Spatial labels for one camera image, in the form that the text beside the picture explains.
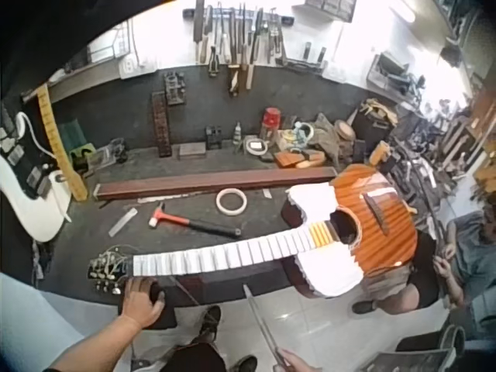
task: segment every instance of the shoe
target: shoe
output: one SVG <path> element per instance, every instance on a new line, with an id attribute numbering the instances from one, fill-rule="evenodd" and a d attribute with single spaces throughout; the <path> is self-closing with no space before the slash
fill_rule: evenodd
<path id="1" fill-rule="evenodd" d="M 253 355 L 242 358 L 234 368 L 235 372 L 255 372 L 257 369 L 258 360 Z"/>
<path id="2" fill-rule="evenodd" d="M 215 338 L 217 337 L 217 327 L 219 326 L 220 323 L 220 317 L 221 317 L 221 311 L 220 307 L 217 305 L 210 306 L 203 315 L 203 322 L 201 323 L 201 328 L 200 328 L 200 336 L 205 336 L 206 334 L 210 333 L 213 337 L 213 341 L 215 341 Z"/>
<path id="3" fill-rule="evenodd" d="M 367 314 L 368 312 L 373 312 L 376 307 L 374 305 L 374 301 L 359 301 L 354 303 L 351 309 L 355 314 L 362 315 Z"/>

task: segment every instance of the dark workbench surface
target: dark workbench surface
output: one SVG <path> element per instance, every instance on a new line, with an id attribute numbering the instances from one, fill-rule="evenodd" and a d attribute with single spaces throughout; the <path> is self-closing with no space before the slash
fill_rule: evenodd
<path id="1" fill-rule="evenodd" d="M 205 159 L 198 160 L 177 160 L 177 148 L 172 158 L 162 159 L 157 156 L 156 149 L 143 149 L 130 152 L 125 164 L 112 165 L 91 176 L 88 186 L 92 193 L 98 182 L 271 167 L 275 165 L 262 163 L 250 155 L 234 154 L 232 147 L 210 150 Z M 280 216 L 286 199 L 285 189 L 271 189 L 272 199 L 265 198 L 262 190 L 246 191 L 248 206 L 243 214 L 235 217 L 228 217 L 217 210 L 215 194 L 166 200 L 165 210 L 193 219 L 239 226 L 243 238 L 249 239 L 288 228 Z M 235 208 L 239 204 L 233 195 L 227 195 L 223 202 L 228 208 Z M 53 261 L 45 280 L 40 283 L 40 289 L 85 301 L 115 304 L 118 296 L 96 291 L 95 283 L 87 279 L 89 260 L 109 247 L 129 244 L 139 253 L 162 253 L 231 241 L 229 238 L 166 222 L 161 222 L 156 229 L 149 228 L 148 220 L 157 207 L 156 202 L 140 205 L 136 199 L 118 200 L 100 209 L 98 207 L 101 204 L 101 201 L 94 200 L 71 202 L 69 215 L 73 222 L 65 222 L 54 242 Z M 138 209 L 138 214 L 110 238 L 108 231 L 132 207 Z M 181 283 L 201 304 L 242 298 L 242 283 L 247 283 L 255 295 L 290 285 L 280 261 L 180 278 Z M 159 282 L 167 287 L 169 303 L 176 306 L 193 305 L 190 298 L 173 286 L 169 278 L 161 277 Z"/>

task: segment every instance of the guitar headstock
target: guitar headstock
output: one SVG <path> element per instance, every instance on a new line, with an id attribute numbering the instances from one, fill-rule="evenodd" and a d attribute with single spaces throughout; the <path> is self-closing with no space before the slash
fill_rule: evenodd
<path id="1" fill-rule="evenodd" d="M 130 270 L 131 260 L 132 257 L 123 253 L 119 247 L 106 250 L 97 258 L 90 260 L 88 279 L 96 281 L 97 291 L 110 291 L 114 295 L 120 295 L 121 284 Z"/>

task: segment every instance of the hammer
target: hammer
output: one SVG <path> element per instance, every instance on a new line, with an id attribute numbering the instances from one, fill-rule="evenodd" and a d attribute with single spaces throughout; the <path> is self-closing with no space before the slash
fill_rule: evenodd
<path id="1" fill-rule="evenodd" d="M 180 217 L 179 215 L 168 215 L 164 212 L 164 202 L 162 201 L 155 212 L 152 214 L 152 218 L 148 222 L 148 225 L 152 228 L 156 228 L 159 221 L 168 221 L 172 223 L 177 223 L 178 225 L 188 226 L 195 230 L 205 231 L 207 233 L 229 236 L 232 238 L 239 238 L 241 236 L 241 229 L 237 229 L 229 226 L 216 225 L 215 223 L 200 221 L 198 219 L 186 219 L 185 217 Z"/>

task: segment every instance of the guitar soundhole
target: guitar soundhole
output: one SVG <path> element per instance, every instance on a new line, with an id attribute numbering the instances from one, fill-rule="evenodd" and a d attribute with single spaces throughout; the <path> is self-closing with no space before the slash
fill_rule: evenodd
<path id="1" fill-rule="evenodd" d="M 358 228 L 353 217 L 338 209 L 334 213 L 331 213 L 330 220 L 342 243 L 351 244 L 355 241 L 358 235 Z"/>

